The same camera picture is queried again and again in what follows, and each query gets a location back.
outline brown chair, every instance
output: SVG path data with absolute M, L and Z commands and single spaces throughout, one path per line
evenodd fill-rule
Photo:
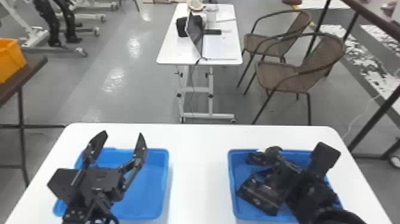
M 265 89 L 267 99 L 255 116 L 252 125 L 257 122 L 271 97 L 278 91 L 305 94 L 307 96 L 308 125 L 311 125 L 311 102 L 308 90 L 324 77 L 326 72 L 343 57 L 345 54 L 343 40 L 326 33 L 304 33 L 301 36 L 283 38 L 280 41 L 291 41 L 292 39 L 313 35 L 321 37 L 321 40 L 313 51 L 304 58 L 300 66 L 268 61 L 257 63 L 256 74 L 258 82 Z
M 258 22 L 262 19 L 272 17 L 274 15 L 279 15 L 279 14 L 284 14 L 284 13 L 297 13 L 297 17 L 295 21 L 292 23 L 290 28 L 286 31 L 286 33 L 282 33 L 279 35 L 275 36 L 264 36 L 264 35 L 259 35 L 254 33 L 254 30 L 258 24 Z M 310 24 L 311 22 L 311 16 L 302 10 L 284 10 L 284 11 L 279 11 L 276 13 L 271 13 L 268 15 L 264 15 L 260 18 L 258 18 L 254 25 L 253 28 L 251 29 L 251 32 L 245 35 L 244 39 L 244 45 L 245 47 L 243 48 L 242 51 L 242 56 L 245 53 L 245 51 L 249 52 L 251 54 L 249 63 L 247 64 L 245 70 L 243 71 L 242 77 L 240 77 L 239 82 L 237 83 L 236 87 L 238 88 L 240 86 L 240 83 L 242 83 L 243 78 L 246 75 L 247 69 L 249 69 L 249 66 L 251 62 L 253 61 L 254 57 L 256 54 L 262 55 L 263 60 L 265 56 L 272 56 L 272 57 L 278 57 L 280 58 L 280 62 L 285 63 L 285 54 L 288 52 L 288 50 L 292 47 L 292 45 L 296 42 L 296 39 L 292 39 L 290 41 L 287 41 L 285 43 L 281 43 L 279 45 L 274 45 L 274 47 L 270 48 L 274 43 L 278 43 L 279 39 L 282 37 L 287 37 L 287 36 L 299 36 L 305 28 Z

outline white folding table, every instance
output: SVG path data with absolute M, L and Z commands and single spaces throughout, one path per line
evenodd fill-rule
M 327 177 L 344 208 L 368 224 L 391 224 L 346 145 L 330 127 L 111 123 L 77 123 L 65 128 L 5 224 L 61 224 L 61 218 L 52 213 L 56 197 L 47 183 L 57 168 L 72 168 L 89 140 L 102 130 L 109 136 L 106 147 L 132 149 L 142 132 L 149 148 L 166 148 L 170 154 L 161 216 L 121 223 L 257 224 L 238 220 L 233 214 L 228 151 L 272 145 L 310 150 L 322 141 L 342 153 Z
M 236 18 L 235 9 L 230 4 L 218 4 L 218 13 L 227 14 L 232 18 Z M 238 34 L 238 24 L 236 19 L 228 21 L 219 21 L 210 27 L 211 29 L 221 29 L 223 32 L 221 37 L 224 41 L 232 46 L 229 49 L 232 52 L 232 58 L 235 60 L 203 60 L 201 59 L 197 66 L 208 67 L 208 87 L 194 87 L 188 86 L 188 72 L 194 69 L 194 65 L 198 60 L 198 54 L 196 48 L 190 42 L 189 38 L 180 38 L 176 30 L 176 19 L 180 17 L 187 17 L 189 14 L 188 5 L 178 4 L 175 9 L 174 16 L 172 16 L 170 26 L 165 34 L 164 42 L 162 43 L 160 52 L 157 56 L 157 63 L 164 65 L 176 66 L 179 78 L 179 87 L 177 89 L 178 108 L 181 118 L 181 122 L 185 122 L 185 118 L 203 118 L 203 119 L 230 119 L 235 120 L 234 114 L 221 114 L 213 112 L 213 96 L 214 96 L 214 76 L 213 66 L 238 66 L 243 62 L 242 53 L 240 49 L 240 40 Z M 204 36 L 204 42 L 207 42 L 207 37 Z M 185 113 L 185 93 L 196 92 L 196 93 L 208 93 L 208 113 Z

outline black frame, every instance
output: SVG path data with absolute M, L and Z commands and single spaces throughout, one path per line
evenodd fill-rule
M 24 178 L 25 186 L 29 185 L 28 171 L 26 169 L 26 146 L 25 146 L 25 129 L 43 129 L 43 128 L 65 128 L 65 125 L 25 125 L 24 123 L 24 110 L 23 110 L 23 97 L 22 86 L 17 92 L 18 96 L 18 124 L 2 124 L 0 129 L 18 129 L 20 131 L 20 150 L 21 150 L 21 164 L 20 165 L 1 165 L 0 168 L 4 169 L 21 169 Z
M 320 31 L 320 27 L 325 19 L 326 12 L 329 8 L 331 0 L 327 0 L 324 6 L 324 9 L 322 10 L 320 19 L 318 21 L 318 24 L 315 28 L 315 32 L 318 33 Z M 359 16 L 358 12 L 354 13 L 354 16 L 352 20 L 350 21 L 350 24 L 347 28 L 347 31 L 345 35 L 343 36 L 343 41 L 346 41 L 347 37 L 351 33 L 352 28 L 354 27 L 354 24 Z M 310 45 L 308 46 L 306 56 L 311 52 L 311 49 L 313 48 L 315 42 L 315 36 L 312 37 Z M 397 99 L 400 98 L 400 85 L 393 91 L 393 93 L 390 95 L 390 97 L 380 106 L 380 108 L 375 112 L 375 114 L 371 117 L 371 119 L 365 124 L 365 126 L 361 129 L 361 131 L 357 134 L 357 136 L 350 142 L 350 144 L 347 146 L 348 150 L 353 152 L 355 147 L 365 138 L 365 136 L 371 131 L 372 128 L 378 123 L 378 121 L 392 108 L 393 104 L 397 101 Z M 394 147 L 396 147 L 397 144 L 394 144 L 391 146 L 388 150 L 386 150 L 380 157 L 376 157 L 373 155 L 362 155 L 362 154 L 352 154 L 353 157 L 357 158 L 387 158 L 388 153 L 394 152 Z

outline blue tray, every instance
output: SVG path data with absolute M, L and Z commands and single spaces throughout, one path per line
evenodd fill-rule
M 97 159 L 97 164 L 100 167 L 116 168 L 129 161 L 132 155 L 133 150 L 104 148 Z M 168 158 L 167 150 L 148 150 L 146 163 L 136 175 L 124 199 L 111 208 L 118 219 L 156 219 L 160 216 L 168 177 Z M 74 168 L 81 167 L 82 155 L 76 161 Z M 57 200 L 53 213 L 56 216 L 63 216 L 66 208 L 63 201 Z
M 236 196 L 236 191 L 240 188 L 248 176 L 250 176 L 250 174 L 265 169 L 265 167 L 251 166 L 246 164 L 247 155 L 255 151 L 256 150 L 230 150 L 228 152 L 230 194 L 232 196 L 232 206 L 235 216 L 238 219 L 245 220 L 297 223 L 296 217 L 285 204 L 281 206 L 277 216 L 269 216 L 263 211 L 249 204 L 247 201 Z M 285 159 L 295 163 L 300 167 L 307 167 L 311 162 L 310 151 L 283 150 L 281 154 L 285 157 Z

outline orange plastic bin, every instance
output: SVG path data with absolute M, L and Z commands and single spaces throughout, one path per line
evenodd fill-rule
M 25 64 L 18 40 L 0 38 L 0 83 L 4 83 Z

